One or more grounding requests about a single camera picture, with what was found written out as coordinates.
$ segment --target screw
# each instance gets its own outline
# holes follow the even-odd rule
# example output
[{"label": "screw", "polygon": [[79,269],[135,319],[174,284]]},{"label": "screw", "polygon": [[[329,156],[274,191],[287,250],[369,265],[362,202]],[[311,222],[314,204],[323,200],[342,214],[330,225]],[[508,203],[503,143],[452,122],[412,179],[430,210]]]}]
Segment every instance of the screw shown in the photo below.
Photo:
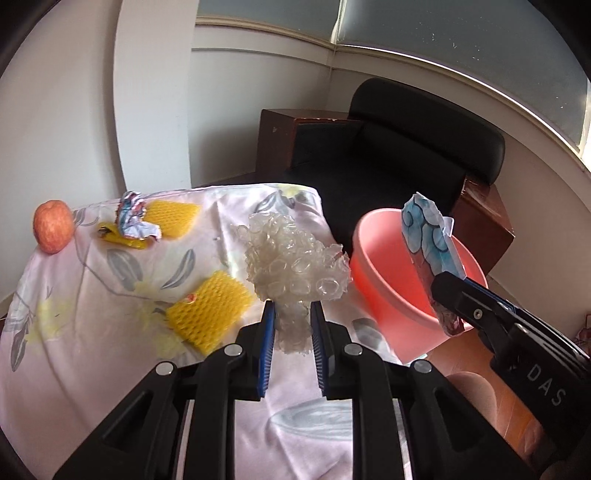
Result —
[{"label": "screw", "polygon": [[422,374],[428,374],[433,369],[431,363],[426,360],[417,360],[413,363],[413,368]]},{"label": "screw", "polygon": [[170,375],[174,370],[174,365],[170,362],[162,362],[156,365],[156,373],[158,375],[162,375],[163,377],[166,375]]},{"label": "screw", "polygon": [[231,343],[230,345],[226,346],[226,348],[223,350],[223,352],[227,356],[238,356],[242,353],[242,347],[240,345],[238,345],[237,343]]},{"label": "screw", "polygon": [[522,324],[520,324],[520,323],[516,323],[516,324],[515,324],[515,326],[516,326],[516,327],[517,327],[519,330],[521,330],[523,333],[525,333],[525,334],[529,335],[529,331],[528,331],[528,329],[527,329],[527,328],[525,328],[525,327],[524,327]]},{"label": "screw", "polygon": [[363,347],[358,343],[348,343],[345,345],[345,353],[351,356],[361,355]]}]

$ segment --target floral bedsheet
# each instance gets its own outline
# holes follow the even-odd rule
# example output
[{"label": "floral bedsheet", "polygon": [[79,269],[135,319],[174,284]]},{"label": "floral bedsheet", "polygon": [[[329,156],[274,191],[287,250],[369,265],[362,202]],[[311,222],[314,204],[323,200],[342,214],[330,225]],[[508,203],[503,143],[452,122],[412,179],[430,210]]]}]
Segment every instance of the floral bedsheet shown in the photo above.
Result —
[{"label": "floral bedsheet", "polygon": [[[202,209],[190,233],[146,250],[97,238],[97,224],[114,220],[117,200],[76,210],[73,241],[56,255],[36,250],[18,285],[0,338],[0,426],[39,480],[49,480],[157,362],[202,360],[166,326],[164,311],[216,270],[252,291],[236,234],[251,213],[291,215],[325,244],[334,241],[308,187],[209,187],[150,198]],[[262,308],[256,301],[224,342],[257,322]],[[395,360],[354,285],[324,310],[354,340]],[[236,478],[350,478],[351,418],[350,402],[322,399],[313,355],[276,350],[263,401],[236,403]]]}]

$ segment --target bubble wrap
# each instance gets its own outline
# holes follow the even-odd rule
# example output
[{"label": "bubble wrap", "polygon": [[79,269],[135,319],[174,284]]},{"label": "bubble wrap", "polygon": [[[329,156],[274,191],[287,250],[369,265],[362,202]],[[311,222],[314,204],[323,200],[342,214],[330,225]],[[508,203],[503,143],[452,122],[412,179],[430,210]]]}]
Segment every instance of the bubble wrap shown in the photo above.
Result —
[{"label": "bubble wrap", "polygon": [[278,213],[251,215],[250,227],[239,226],[238,235],[248,244],[246,267],[255,293],[275,302],[279,347],[310,352],[310,303],[340,298],[351,281],[343,246],[324,246]]}]

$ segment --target window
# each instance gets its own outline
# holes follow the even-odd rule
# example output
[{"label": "window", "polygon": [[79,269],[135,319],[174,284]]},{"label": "window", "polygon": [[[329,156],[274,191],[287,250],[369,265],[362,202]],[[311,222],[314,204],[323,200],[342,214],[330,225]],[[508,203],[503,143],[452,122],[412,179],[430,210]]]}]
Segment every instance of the window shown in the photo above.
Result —
[{"label": "window", "polygon": [[466,73],[530,108],[573,146],[585,140],[589,81],[527,0],[347,0],[338,41]]},{"label": "window", "polygon": [[339,0],[200,0],[198,17],[232,17],[330,40]]}]

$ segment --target crumpled foil wrapper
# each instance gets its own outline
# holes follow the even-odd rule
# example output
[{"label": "crumpled foil wrapper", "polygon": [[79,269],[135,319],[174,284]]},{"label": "crumpled foil wrapper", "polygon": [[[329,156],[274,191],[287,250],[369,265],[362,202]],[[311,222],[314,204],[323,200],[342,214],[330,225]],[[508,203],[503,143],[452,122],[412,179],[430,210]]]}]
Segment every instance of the crumpled foil wrapper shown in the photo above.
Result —
[{"label": "crumpled foil wrapper", "polygon": [[142,220],[146,214],[146,205],[145,199],[138,192],[125,192],[121,197],[116,214],[115,225],[122,237],[138,240],[146,238],[160,240],[162,238],[162,232],[158,225]]}]

